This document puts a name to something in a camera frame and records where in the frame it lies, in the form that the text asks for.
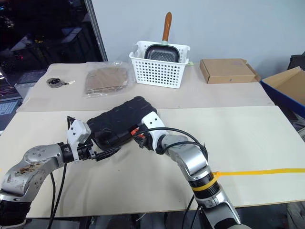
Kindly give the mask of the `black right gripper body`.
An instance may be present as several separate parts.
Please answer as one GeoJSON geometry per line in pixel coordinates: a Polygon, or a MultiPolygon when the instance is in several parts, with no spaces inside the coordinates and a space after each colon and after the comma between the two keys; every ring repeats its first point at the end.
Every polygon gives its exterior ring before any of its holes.
{"type": "Polygon", "coordinates": [[[137,135],[137,132],[139,132],[139,130],[133,130],[133,139],[139,147],[153,150],[153,139],[151,134],[149,132],[143,132],[137,135]]]}

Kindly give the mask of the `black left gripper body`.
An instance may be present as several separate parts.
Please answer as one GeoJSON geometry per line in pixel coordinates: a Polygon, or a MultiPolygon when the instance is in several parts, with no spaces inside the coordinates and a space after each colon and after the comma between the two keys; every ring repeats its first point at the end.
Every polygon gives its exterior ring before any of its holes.
{"type": "Polygon", "coordinates": [[[93,143],[79,144],[79,160],[95,160],[97,158],[97,152],[93,151],[93,143]]]}

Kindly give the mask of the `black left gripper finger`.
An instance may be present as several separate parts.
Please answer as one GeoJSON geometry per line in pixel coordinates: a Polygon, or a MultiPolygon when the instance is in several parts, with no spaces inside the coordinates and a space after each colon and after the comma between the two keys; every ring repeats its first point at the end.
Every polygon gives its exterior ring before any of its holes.
{"type": "Polygon", "coordinates": [[[111,147],[108,149],[105,149],[99,153],[96,153],[96,156],[112,156],[115,153],[117,153],[121,149],[121,146],[111,147]]]}
{"type": "Polygon", "coordinates": [[[103,152],[103,153],[99,153],[96,155],[96,158],[95,160],[98,162],[98,161],[101,161],[101,160],[104,160],[106,158],[109,158],[111,157],[112,155],[114,155],[116,152],[103,152]]]}

